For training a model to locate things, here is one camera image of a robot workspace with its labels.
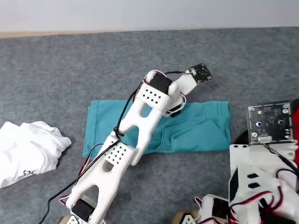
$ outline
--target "black cable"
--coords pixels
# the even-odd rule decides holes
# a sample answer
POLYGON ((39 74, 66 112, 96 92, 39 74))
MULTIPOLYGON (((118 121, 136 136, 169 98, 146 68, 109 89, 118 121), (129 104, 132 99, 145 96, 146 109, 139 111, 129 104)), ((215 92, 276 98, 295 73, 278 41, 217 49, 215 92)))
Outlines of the black cable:
MULTIPOLYGON (((108 148, 106 148, 103 152, 100 153, 100 155, 98 155, 87 167, 86 169, 80 174, 78 175, 78 177, 76 177, 71 183, 69 183, 65 188, 63 188, 62 190, 60 190, 59 192, 57 192, 55 195, 53 195, 51 198, 49 198, 48 200, 48 203, 47 203, 47 211, 46 213, 44 214, 44 216, 42 217, 42 219, 39 221, 38 224, 42 224, 44 222, 44 220, 46 219, 49 211, 50 211, 50 202, 52 200, 54 200, 56 197, 58 197, 60 194, 62 194, 63 192, 65 192, 68 188, 70 188, 73 184, 75 184, 78 180, 80 180, 80 178, 96 163, 96 161, 98 161, 99 158, 101 158, 109 149, 113 148, 114 146, 116 146, 120 141, 121 141, 121 138, 120 138, 120 135, 123 136, 123 134, 121 134, 118 129, 119 129, 119 126, 121 124, 121 120, 122 120, 122 117, 123 115, 125 114, 126 112, 126 109, 129 105, 129 102, 131 100, 131 98, 135 95, 135 93, 137 92, 138 88, 130 95, 130 97, 128 98, 122 112, 121 112, 121 115, 118 119, 118 122, 117 122, 117 126, 114 128, 115 129, 115 134, 116 134, 116 137, 117 137, 117 141, 115 143, 113 143, 112 145, 110 145, 108 148)), ((100 145, 101 143, 97 144, 97 145, 94 145, 92 150, 100 145)))
MULTIPOLYGON (((270 152, 271 152, 271 150, 273 150, 270 146, 269 146, 269 144, 263 144, 263 146, 266 148, 266 149, 268 149, 270 152)), ((299 177, 299 169, 297 168, 297 167, 295 167, 292 163, 291 163, 291 161, 289 161, 287 158, 285 158, 283 155, 281 155, 281 154, 279 154, 277 151, 275 151, 275 150, 273 150, 275 153, 274 154, 276 154, 277 156, 278 156, 278 158, 280 158, 280 160, 282 161, 282 162, 284 162, 289 168, 291 168, 294 172, 295 172, 295 175, 297 176, 297 177, 299 177)))
POLYGON ((164 74, 187 74, 189 75, 190 73, 185 73, 183 71, 168 71, 168 72, 165 72, 164 74))

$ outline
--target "white cloth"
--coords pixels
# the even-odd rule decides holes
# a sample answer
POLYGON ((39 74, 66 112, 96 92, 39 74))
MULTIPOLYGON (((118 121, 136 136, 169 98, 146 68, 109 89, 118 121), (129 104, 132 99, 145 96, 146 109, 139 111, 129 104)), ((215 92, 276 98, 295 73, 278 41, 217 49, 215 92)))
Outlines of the white cloth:
POLYGON ((56 169, 61 153, 71 145, 56 127, 43 121, 0 129, 0 188, 34 174, 56 169))

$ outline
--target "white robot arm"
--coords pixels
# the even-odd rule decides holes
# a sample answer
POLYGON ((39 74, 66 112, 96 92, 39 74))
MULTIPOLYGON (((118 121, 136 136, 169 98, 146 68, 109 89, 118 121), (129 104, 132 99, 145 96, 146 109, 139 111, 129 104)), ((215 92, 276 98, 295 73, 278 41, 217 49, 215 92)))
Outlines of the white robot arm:
POLYGON ((181 110, 186 103, 185 95, 211 79, 211 74, 203 64, 183 72, 182 77, 174 82, 157 70, 145 76, 140 88, 133 94, 135 100, 128 113, 107 137, 95 162, 87 167, 71 194, 66 197, 68 200, 65 205, 78 223, 98 224, 103 220, 122 175, 129 165, 134 166, 140 160, 161 117, 181 110), (152 109, 147 117, 143 117, 142 111, 146 106, 152 109), (134 126, 139 128, 135 148, 121 142, 121 137, 134 126), (94 185, 99 188, 97 204, 83 197, 84 192, 94 185))

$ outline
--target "gray carpet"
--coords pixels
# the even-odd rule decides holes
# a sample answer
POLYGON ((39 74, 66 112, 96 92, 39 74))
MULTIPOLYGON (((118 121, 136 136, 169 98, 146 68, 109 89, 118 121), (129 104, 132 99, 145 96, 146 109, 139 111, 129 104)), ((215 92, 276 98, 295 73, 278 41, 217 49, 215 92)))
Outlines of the gray carpet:
MULTIPOLYGON (((299 28, 259 28, 1 39, 0 125, 44 120, 73 143, 56 171, 0 189, 1 224, 36 224, 46 200, 77 175, 93 99, 127 99, 151 69, 205 63, 214 81, 187 99, 231 101, 235 138, 247 128, 247 104, 298 97, 298 37, 299 28)), ((176 212, 196 208, 194 196, 227 197, 228 179, 228 151, 146 155, 125 173, 106 220, 170 223, 176 212)), ((96 189, 88 195, 95 199, 96 189)), ((45 223, 66 214, 55 200, 45 223)))

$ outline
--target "wooden baseboard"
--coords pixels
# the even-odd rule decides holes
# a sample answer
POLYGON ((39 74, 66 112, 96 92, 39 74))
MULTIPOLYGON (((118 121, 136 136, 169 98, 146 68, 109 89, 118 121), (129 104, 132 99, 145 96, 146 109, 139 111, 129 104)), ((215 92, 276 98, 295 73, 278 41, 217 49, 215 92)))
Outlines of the wooden baseboard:
POLYGON ((52 32, 0 32, 0 38, 13 38, 24 36, 48 36, 59 34, 93 34, 103 33, 103 31, 52 31, 52 32))

